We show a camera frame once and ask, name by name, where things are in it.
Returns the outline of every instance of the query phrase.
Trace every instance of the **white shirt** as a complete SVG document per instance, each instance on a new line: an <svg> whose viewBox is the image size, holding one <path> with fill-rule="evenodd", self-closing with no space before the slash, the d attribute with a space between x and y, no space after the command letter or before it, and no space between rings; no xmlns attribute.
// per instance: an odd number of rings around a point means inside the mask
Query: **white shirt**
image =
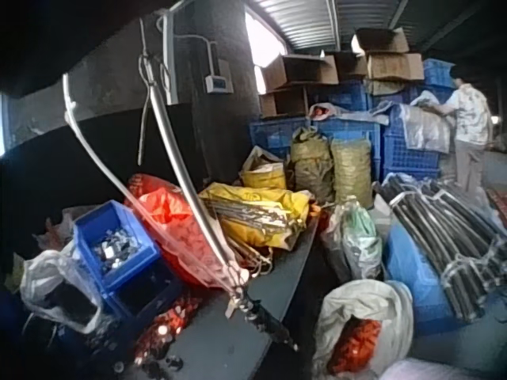
<svg viewBox="0 0 507 380"><path fill-rule="evenodd" d="M446 105L456 111L456 140L485 145L491 114L486 97L471 84L461 85Z"/></svg>

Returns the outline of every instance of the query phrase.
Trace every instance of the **table surface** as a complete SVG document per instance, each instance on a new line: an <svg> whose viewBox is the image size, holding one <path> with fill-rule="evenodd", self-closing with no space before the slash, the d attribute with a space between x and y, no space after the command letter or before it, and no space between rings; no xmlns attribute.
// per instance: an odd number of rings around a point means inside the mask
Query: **table surface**
<svg viewBox="0 0 507 380"><path fill-rule="evenodd" d="M254 279L249 295L278 319L283 319L291 303L314 240L318 220L313 218L291 253L275 260L269 275ZM168 355L180 356L185 365L174 380L247 380L254 376L271 340L245 322L241 312L225 317L229 298L220 294L198 311L189 327L171 345ZM146 378L136 371L134 378Z"/></svg>

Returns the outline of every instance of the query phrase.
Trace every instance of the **yellow bag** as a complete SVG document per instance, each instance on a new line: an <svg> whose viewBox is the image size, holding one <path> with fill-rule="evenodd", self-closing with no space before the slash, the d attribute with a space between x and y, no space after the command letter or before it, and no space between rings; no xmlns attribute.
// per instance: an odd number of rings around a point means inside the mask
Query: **yellow bag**
<svg viewBox="0 0 507 380"><path fill-rule="evenodd" d="M333 140L334 189L336 202L345 203L355 196L360 205L370 208L372 199L371 143L367 139Z"/></svg>
<svg viewBox="0 0 507 380"><path fill-rule="evenodd" d="M239 176L248 188L287 188L283 160L259 146L252 149Z"/></svg>
<svg viewBox="0 0 507 380"><path fill-rule="evenodd" d="M302 192L214 183L200 197L219 216L226 234L252 246L290 251L306 228L310 197Z"/></svg>

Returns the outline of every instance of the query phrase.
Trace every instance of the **concrete pillar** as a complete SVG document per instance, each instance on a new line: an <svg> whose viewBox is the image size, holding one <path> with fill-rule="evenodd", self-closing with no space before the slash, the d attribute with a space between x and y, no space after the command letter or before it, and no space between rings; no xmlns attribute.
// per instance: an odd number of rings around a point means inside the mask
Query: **concrete pillar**
<svg viewBox="0 0 507 380"><path fill-rule="evenodd" d="M229 63L234 93L208 94L204 84L210 74L206 44L176 38L179 101L193 103L194 124L210 178L231 182L251 149L248 123L259 114L244 2L199 0L177 12L174 25L176 35L195 33L216 42L216 68L218 59Z"/></svg>

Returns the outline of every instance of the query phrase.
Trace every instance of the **red plastic bag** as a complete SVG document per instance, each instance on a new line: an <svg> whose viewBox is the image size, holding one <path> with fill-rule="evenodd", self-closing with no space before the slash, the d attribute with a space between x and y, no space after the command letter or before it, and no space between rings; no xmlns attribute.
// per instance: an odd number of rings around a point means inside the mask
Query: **red plastic bag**
<svg viewBox="0 0 507 380"><path fill-rule="evenodd" d="M176 241L176 244L166 241L143 221L174 271L189 283L222 287L216 277L227 281L223 266L202 234L180 188L157 177L136 174L129 181L129 189L160 227Z"/></svg>
<svg viewBox="0 0 507 380"><path fill-rule="evenodd" d="M331 374L362 371L375 353L382 323L370 319L351 318L345 324L327 365Z"/></svg>

